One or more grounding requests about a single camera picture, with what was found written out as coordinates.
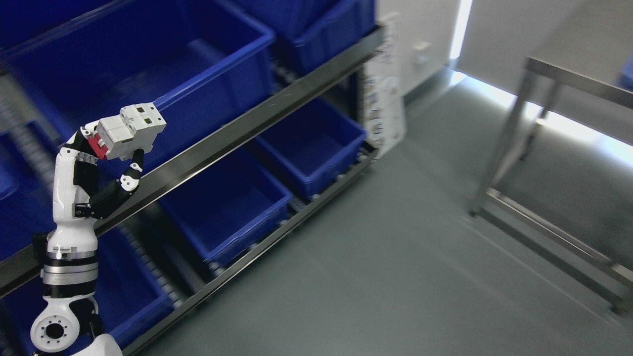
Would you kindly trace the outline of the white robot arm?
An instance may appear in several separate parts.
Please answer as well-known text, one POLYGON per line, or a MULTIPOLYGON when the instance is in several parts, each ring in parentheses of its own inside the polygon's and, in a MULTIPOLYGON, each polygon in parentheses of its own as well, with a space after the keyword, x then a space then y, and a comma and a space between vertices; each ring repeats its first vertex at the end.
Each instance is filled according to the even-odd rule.
POLYGON ((106 333, 93 297, 98 277, 98 256, 92 252, 35 252, 41 267, 46 307, 30 327, 35 356, 63 356, 81 336, 88 346, 77 356, 121 356, 121 347, 106 333))

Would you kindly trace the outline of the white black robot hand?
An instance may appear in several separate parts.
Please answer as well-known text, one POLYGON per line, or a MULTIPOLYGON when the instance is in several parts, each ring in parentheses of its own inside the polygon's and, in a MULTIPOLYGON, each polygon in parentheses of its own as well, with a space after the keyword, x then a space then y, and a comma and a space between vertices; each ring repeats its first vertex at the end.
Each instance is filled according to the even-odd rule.
POLYGON ((136 149, 120 177, 99 187, 99 158, 89 142, 92 136, 93 131, 79 128, 56 156, 52 208, 56 228, 47 240, 48 257, 93 256, 98 248, 95 222, 111 216, 140 185, 144 150, 136 149))

